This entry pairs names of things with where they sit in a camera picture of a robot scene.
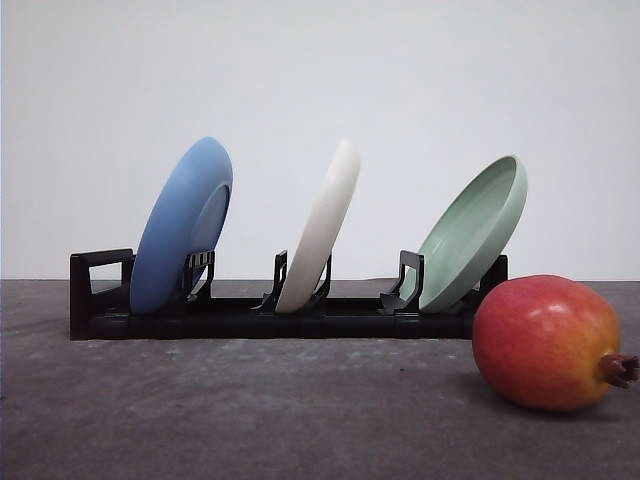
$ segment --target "white plate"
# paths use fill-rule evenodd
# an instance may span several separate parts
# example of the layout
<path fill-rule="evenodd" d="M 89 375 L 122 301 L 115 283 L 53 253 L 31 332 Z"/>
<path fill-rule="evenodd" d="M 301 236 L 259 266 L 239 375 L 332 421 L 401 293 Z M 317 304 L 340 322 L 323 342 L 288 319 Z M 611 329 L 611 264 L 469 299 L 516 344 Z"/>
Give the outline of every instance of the white plate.
<path fill-rule="evenodd" d="M 313 295 L 349 208 L 359 173 L 358 152 L 344 139 L 307 219 L 276 305 L 277 313 L 295 312 Z"/>

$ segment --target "plate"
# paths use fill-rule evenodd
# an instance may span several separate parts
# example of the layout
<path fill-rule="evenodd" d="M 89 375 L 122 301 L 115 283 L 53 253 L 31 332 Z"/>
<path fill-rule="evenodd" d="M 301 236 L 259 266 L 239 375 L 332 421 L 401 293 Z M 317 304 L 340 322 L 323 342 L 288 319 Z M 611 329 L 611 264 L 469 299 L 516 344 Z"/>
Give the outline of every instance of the plate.
<path fill-rule="evenodd" d="M 437 313 L 456 304 L 498 258 L 520 220 L 527 199 L 527 174 L 515 157 L 489 165 L 462 191 L 420 247 L 425 258 L 420 311 Z M 415 285 L 409 270 L 400 288 Z"/>
<path fill-rule="evenodd" d="M 359 173 L 358 152 L 344 139 L 338 145 L 307 219 L 282 286 L 277 313 L 295 312 L 313 295 L 351 203 Z"/>
<path fill-rule="evenodd" d="M 220 143 L 196 142 L 167 180 L 142 234 L 131 277 L 131 312 L 153 313 L 171 301 L 185 258 L 215 249 L 229 207 L 233 172 Z M 194 272 L 194 285 L 202 270 Z"/>

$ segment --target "stone surface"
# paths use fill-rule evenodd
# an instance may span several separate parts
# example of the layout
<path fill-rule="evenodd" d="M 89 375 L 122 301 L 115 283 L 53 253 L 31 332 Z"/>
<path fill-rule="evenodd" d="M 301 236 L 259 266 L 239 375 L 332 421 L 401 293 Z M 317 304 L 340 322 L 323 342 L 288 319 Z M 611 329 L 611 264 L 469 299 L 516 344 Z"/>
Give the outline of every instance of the stone surface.
<path fill-rule="evenodd" d="M 640 282 L 590 285 L 639 353 Z M 577 413 L 523 410 L 465 340 L 71 342 L 68 282 L 17 280 L 2 283 L 2 332 L 8 480 L 640 474 L 639 385 Z"/>

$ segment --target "blue plate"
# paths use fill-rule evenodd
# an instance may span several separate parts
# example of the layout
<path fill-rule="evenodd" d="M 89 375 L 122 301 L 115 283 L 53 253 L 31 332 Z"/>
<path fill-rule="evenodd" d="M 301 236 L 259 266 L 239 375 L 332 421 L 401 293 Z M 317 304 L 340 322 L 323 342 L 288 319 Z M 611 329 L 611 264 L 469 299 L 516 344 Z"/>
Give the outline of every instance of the blue plate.
<path fill-rule="evenodd" d="M 205 137 L 171 173 L 142 234 L 131 277 L 131 312 L 166 305 L 181 279 L 188 254 L 213 250 L 224 225 L 233 171 L 220 143 Z M 194 272 L 194 285 L 202 270 Z"/>

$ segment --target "plastic dish rack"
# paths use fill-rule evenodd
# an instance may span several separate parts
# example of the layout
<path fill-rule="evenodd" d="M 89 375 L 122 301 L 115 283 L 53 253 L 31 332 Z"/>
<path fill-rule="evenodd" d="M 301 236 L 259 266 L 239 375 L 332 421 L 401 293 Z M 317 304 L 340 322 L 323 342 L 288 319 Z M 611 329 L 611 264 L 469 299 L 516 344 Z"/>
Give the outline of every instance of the plastic dish rack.
<path fill-rule="evenodd" d="M 400 252 L 398 279 L 388 292 L 371 298 L 328 297 L 331 257 L 325 278 L 306 306 L 276 314 L 287 275 L 287 252 L 275 256 L 272 291 L 259 298 L 212 295 L 215 252 L 185 259 L 182 281 L 173 299 L 152 315 L 134 315 L 129 308 L 129 284 L 135 262 L 131 249 L 73 254 L 70 258 L 70 338 L 471 338 L 473 317 L 482 299 L 507 279 L 507 257 L 500 255 L 480 281 L 458 303 L 455 313 L 423 314 L 419 298 L 425 262 L 422 255 Z M 121 285 L 93 293 L 90 268 L 122 264 Z M 192 290 L 194 270 L 207 267 L 204 284 Z M 416 272 L 413 293 L 400 297 L 407 268 Z"/>

